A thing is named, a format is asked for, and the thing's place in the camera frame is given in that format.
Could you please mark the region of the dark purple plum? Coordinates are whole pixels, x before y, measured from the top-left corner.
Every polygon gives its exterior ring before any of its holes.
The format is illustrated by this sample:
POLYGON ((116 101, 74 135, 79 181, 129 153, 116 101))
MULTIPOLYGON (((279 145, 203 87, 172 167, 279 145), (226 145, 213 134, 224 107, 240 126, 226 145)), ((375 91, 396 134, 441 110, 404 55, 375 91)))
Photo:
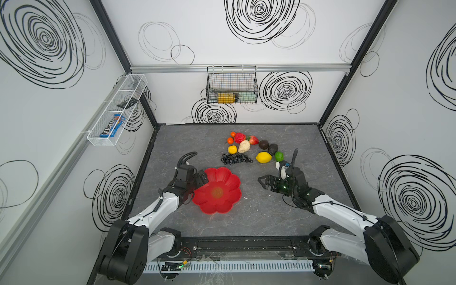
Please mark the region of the dark purple plum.
POLYGON ((267 150, 269 148, 269 142, 267 140, 261 140, 258 144, 260 149, 267 150))

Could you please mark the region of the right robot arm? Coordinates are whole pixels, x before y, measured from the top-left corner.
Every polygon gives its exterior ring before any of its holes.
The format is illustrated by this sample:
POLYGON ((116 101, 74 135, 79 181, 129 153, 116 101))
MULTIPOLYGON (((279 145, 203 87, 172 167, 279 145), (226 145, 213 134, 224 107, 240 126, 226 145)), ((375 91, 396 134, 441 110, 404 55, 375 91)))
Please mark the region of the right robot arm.
POLYGON ((331 220, 347 230, 343 233, 326 225, 315 229, 307 244, 316 256, 338 252, 352 257, 395 285, 401 285, 404 276, 420 261, 418 252, 394 218, 376 217, 336 201, 309 186, 298 168, 281 166, 278 176, 261 176, 258 182, 265 190, 290 197, 295 207, 331 220))

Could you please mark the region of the dark wrinkled avocado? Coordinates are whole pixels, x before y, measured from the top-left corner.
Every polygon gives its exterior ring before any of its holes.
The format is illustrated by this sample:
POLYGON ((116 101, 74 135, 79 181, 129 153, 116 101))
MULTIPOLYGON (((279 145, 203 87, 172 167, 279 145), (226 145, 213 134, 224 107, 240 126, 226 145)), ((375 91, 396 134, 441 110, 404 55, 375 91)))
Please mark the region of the dark wrinkled avocado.
POLYGON ((274 155, 278 152, 278 150, 279 150, 279 147, 278 147, 277 144, 270 144, 270 145, 268 146, 267 152, 268 152, 270 155, 274 156, 274 155))

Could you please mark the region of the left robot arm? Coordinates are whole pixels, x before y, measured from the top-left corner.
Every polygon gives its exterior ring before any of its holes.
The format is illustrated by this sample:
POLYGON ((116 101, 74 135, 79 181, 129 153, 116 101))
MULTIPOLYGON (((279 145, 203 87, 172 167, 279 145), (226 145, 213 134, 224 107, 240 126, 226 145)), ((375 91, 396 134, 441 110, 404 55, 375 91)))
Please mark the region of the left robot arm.
POLYGON ((176 168, 175 177, 159 190, 159 198, 145 210, 128 220, 118 220, 109 229, 87 281, 93 285, 98 275, 133 285, 141 277, 147 263, 162 254, 178 251, 179 231, 163 228, 153 231, 176 211, 198 188, 209 182, 203 170, 190 165, 176 168))

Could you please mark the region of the large yellow lemon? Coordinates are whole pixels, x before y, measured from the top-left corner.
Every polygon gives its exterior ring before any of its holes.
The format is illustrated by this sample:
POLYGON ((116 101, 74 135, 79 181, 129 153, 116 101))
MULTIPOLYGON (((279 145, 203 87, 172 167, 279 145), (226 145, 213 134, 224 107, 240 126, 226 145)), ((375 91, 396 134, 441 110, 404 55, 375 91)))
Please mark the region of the large yellow lemon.
POLYGON ((259 163, 268 163, 272 160, 272 155, 268 152, 260 152, 255 157, 256 161, 259 163))

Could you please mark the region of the red flower shaped bowl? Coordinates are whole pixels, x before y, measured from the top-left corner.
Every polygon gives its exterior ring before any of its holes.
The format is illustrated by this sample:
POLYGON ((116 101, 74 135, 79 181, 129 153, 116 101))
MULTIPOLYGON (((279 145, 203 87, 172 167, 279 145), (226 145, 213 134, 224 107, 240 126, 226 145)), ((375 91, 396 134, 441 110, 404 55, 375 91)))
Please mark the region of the red flower shaped bowl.
POLYGON ((208 183, 194 192, 192 202, 205 214, 226 214, 241 200, 241 180, 226 167, 204 171, 208 183))

